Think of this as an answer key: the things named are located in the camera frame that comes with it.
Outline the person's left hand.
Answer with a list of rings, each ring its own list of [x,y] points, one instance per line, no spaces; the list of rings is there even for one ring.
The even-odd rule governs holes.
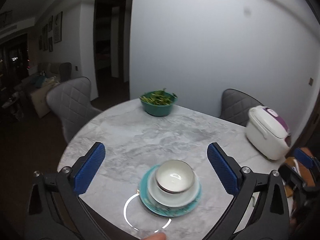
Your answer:
[[[158,232],[141,240],[166,240],[166,239],[167,239],[167,236],[165,233]]]

